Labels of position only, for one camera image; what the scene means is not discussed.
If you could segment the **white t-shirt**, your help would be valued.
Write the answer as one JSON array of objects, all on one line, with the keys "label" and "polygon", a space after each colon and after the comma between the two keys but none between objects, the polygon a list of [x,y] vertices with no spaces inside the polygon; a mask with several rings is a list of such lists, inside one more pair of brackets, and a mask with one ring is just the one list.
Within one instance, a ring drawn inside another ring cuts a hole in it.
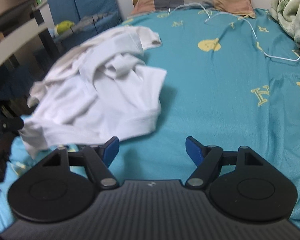
[{"label": "white t-shirt", "polygon": [[30,89],[20,136],[28,154],[59,145],[102,145],[156,130],[166,70],[142,60],[161,46],[150,28],[111,28],[70,49]]}]

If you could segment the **teal patterned bed sheet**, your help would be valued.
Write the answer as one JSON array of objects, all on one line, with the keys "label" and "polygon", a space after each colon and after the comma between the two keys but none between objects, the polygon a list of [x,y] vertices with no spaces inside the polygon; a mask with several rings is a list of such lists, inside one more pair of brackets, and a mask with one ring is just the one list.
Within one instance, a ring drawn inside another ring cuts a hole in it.
[{"label": "teal patterned bed sheet", "polygon": [[[110,166],[119,181],[182,179],[194,165],[185,152],[189,136],[234,151],[247,145],[296,186],[291,221],[300,228],[300,58],[294,41],[258,9],[239,19],[200,9],[154,12],[123,23],[159,34],[161,46],[142,60],[166,70],[156,130],[120,140]],[[14,217],[9,187],[56,146],[31,157],[21,137],[12,143],[0,183],[0,232]]]}]

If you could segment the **grey cloth on chair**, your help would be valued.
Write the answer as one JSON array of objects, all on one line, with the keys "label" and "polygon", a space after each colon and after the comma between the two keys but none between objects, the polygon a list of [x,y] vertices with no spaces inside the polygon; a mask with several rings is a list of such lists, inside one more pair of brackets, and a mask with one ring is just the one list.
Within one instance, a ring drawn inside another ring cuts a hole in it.
[{"label": "grey cloth on chair", "polygon": [[85,27],[90,25],[93,25],[96,28],[96,24],[100,21],[102,22],[110,21],[110,22],[120,23],[121,17],[119,16],[118,12],[105,12],[105,13],[94,14],[91,16],[85,16],[78,23],[73,25],[70,28],[70,31],[72,31],[72,33],[76,33],[82,31]]}]

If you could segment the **yellow green plush toy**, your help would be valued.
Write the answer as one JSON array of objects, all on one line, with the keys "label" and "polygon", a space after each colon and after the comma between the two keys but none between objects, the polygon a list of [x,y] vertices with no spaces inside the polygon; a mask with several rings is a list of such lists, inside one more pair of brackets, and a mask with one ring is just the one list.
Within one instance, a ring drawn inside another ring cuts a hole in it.
[{"label": "yellow green plush toy", "polygon": [[61,23],[55,25],[54,27],[54,35],[58,36],[61,35],[62,33],[68,31],[75,25],[74,22],[72,21],[62,21]]}]

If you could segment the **blue covered chair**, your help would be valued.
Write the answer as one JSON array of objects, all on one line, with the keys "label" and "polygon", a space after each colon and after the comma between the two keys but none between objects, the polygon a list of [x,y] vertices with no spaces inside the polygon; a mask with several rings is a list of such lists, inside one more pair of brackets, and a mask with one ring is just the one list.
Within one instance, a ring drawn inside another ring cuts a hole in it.
[{"label": "blue covered chair", "polygon": [[[118,12],[116,0],[47,0],[54,24],[62,21],[78,23],[83,17],[105,12]],[[122,23],[98,22],[96,28],[93,25],[85,27],[82,31],[72,33],[67,37],[56,37],[55,42],[62,51],[69,51],[71,48],[84,41]]]}]

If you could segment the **dark desk with shelf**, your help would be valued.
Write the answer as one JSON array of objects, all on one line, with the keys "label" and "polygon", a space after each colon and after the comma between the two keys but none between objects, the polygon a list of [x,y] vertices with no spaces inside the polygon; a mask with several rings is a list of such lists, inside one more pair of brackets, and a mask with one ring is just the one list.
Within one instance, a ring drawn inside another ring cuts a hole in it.
[{"label": "dark desk with shelf", "polygon": [[34,57],[40,48],[46,61],[55,62],[60,56],[36,0],[23,0],[0,14],[0,117],[29,111],[25,103],[29,89],[47,73]]}]

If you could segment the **light green fleece blanket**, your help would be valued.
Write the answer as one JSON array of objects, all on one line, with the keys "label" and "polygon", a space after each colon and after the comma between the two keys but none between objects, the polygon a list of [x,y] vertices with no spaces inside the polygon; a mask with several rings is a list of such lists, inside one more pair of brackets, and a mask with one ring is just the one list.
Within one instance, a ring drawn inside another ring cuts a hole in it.
[{"label": "light green fleece blanket", "polygon": [[300,0],[271,0],[269,12],[300,46]]}]

